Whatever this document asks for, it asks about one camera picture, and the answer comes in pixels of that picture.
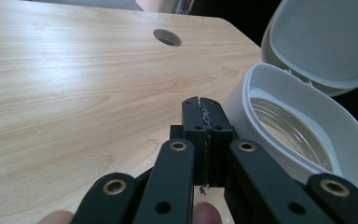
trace open lid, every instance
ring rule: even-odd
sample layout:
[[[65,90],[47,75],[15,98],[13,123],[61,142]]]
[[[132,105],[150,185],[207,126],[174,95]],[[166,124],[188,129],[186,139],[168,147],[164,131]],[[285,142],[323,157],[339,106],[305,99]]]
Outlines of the open lid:
[[[283,1],[263,42],[279,59],[272,60],[274,65],[282,67],[276,64],[281,61],[317,85],[358,88],[358,1]]]

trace white container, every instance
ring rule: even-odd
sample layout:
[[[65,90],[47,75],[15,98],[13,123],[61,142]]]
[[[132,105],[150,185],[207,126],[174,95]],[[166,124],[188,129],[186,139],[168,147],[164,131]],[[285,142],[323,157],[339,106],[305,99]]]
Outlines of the white container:
[[[260,143],[302,183],[311,175],[332,173],[358,187],[358,122],[328,96],[358,87],[358,36],[349,38],[344,32],[358,25],[348,24],[353,20],[345,17],[350,9],[357,15],[358,2],[283,1],[263,38],[266,63],[253,66],[223,103],[240,137]],[[346,24],[337,23],[337,17]],[[326,46],[331,41],[337,42],[334,48],[351,43],[345,50],[355,53],[341,55],[342,49]],[[330,57],[338,62],[326,62]],[[351,63],[347,71],[351,57],[356,66]]]

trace wooden table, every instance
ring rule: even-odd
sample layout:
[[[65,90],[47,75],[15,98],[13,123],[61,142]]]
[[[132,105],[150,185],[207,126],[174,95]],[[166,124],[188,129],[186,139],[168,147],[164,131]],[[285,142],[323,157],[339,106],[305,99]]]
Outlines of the wooden table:
[[[0,224],[75,211],[102,175],[139,175],[182,101],[224,101],[259,61],[221,19],[0,0]]]

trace light wood tabletop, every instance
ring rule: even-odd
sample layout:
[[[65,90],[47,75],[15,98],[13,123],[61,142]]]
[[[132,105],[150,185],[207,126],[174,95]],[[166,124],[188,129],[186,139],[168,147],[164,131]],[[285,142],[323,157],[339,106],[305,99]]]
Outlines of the light wood tabletop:
[[[217,18],[0,0],[0,224],[75,212],[99,177],[141,174],[186,98],[223,102],[260,60]]]

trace fingertip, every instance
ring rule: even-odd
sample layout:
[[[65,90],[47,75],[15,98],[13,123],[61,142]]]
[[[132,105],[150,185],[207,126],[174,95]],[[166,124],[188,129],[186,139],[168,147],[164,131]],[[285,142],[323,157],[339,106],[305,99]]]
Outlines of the fingertip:
[[[67,211],[55,211],[40,220],[37,224],[69,224],[74,214]]]
[[[210,203],[197,203],[193,210],[193,224],[222,224],[219,211]]]

